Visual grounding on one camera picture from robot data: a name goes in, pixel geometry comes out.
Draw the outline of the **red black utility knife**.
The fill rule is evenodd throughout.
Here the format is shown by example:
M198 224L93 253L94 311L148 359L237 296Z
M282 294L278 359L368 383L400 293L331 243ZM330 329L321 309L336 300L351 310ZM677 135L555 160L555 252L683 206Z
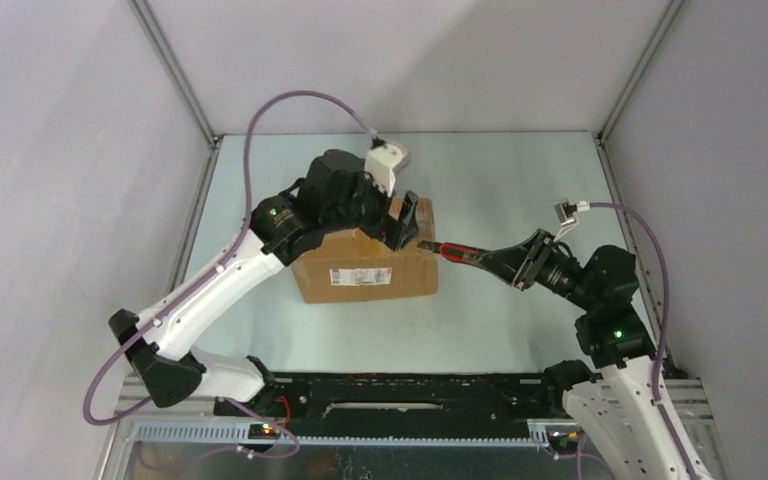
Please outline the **red black utility knife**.
M419 241L417 246L422 250L439 255L449 262L484 270L499 269L504 265L503 260L493 251L477 247L428 240Z

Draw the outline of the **brown cardboard express box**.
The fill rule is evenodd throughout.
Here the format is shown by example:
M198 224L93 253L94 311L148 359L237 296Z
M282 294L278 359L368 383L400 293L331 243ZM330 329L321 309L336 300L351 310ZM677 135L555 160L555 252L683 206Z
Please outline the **brown cardboard express box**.
M418 202L418 237L392 251L358 229L328 234L321 246L290 269L308 304L365 302L434 295L439 286L437 257L418 247L435 239L433 203Z

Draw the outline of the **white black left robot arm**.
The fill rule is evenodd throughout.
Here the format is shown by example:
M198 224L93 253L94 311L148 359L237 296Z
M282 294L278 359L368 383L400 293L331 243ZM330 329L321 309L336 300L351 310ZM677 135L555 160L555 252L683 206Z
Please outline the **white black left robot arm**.
M405 148L381 143L363 158L343 150L316 157L302 178L261 200L239 234L192 278L133 313L117 311L111 331L158 408L193 396L236 400L252 416L276 403L274 378L261 360L200 351L195 343L231 306L259 284L319 248L326 235L358 230L391 251L418 235L418 197L408 191L398 214L396 174L410 161Z

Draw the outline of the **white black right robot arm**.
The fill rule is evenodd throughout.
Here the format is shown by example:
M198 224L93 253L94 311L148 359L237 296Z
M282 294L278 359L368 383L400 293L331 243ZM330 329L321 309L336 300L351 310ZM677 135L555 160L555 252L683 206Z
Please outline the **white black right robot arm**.
M570 416L617 479L709 479L711 473L681 424L661 361L632 305L639 288L635 257L615 245L598 247L585 264L553 236L486 253L486 270L523 291L540 285L582 309L576 339L591 368L564 362L545 370L545 411Z

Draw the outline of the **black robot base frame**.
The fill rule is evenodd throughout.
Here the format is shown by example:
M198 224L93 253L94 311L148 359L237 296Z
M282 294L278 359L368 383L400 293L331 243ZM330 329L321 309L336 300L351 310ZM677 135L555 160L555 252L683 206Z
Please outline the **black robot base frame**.
M212 400L193 419L145 426L153 441L290 444L270 420L284 420L303 445L431 447L559 446L570 452L575 419L562 400L583 395L597 420L619 414L606 377L579 360L542 374L281 372L257 418Z

